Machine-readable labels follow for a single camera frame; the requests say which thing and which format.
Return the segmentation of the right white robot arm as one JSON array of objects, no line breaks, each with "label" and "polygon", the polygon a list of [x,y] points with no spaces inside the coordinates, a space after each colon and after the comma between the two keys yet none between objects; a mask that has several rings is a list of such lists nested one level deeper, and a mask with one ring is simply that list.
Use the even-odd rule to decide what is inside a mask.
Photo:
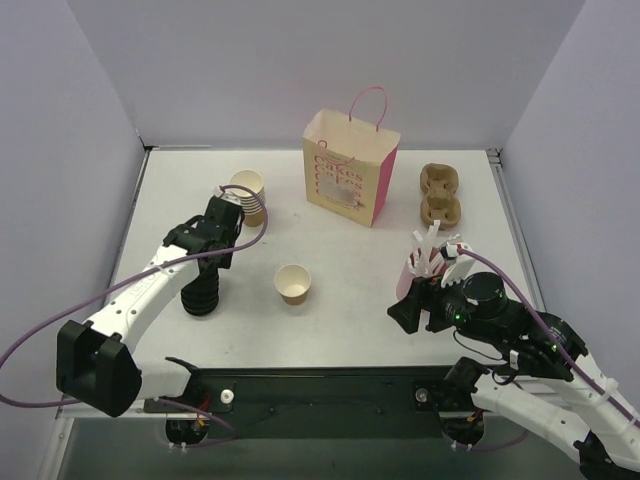
[{"label": "right white robot arm", "polygon": [[470,403],[523,427],[577,463],[587,479],[639,476],[639,413],[562,319],[536,310],[502,273],[404,275],[388,314],[408,334],[452,330],[494,348],[494,366],[463,356],[443,384],[446,401]]}]

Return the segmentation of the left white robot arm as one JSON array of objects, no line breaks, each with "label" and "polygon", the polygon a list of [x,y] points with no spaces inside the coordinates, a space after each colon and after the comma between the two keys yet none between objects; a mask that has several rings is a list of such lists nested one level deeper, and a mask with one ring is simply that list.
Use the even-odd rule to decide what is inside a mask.
[{"label": "left white robot arm", "polygon": [[86,321],[67,321],[57,335],[57,388],[111,417],[139,399],[167,397],[182,411],[199,406],[203,386],[191,378],[195,366],[167,357],[140,367],[133,353],[174,298],[195,317],[216,309],[219,272],[231,265],[243,219],[240,205],[212,197],[204,214],[169,231],[144,278]]}]

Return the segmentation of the single brown paper cup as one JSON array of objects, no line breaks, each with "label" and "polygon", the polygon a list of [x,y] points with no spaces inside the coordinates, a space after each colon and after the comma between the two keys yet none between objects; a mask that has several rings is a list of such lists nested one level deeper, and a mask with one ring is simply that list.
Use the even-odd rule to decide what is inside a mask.
[{"label": "single brown paper cup", "polygon": [[285,265],[275,274],[274,286],[286,304],[297,306],[307,298],[311,286],[311,275],[302,265]]}]

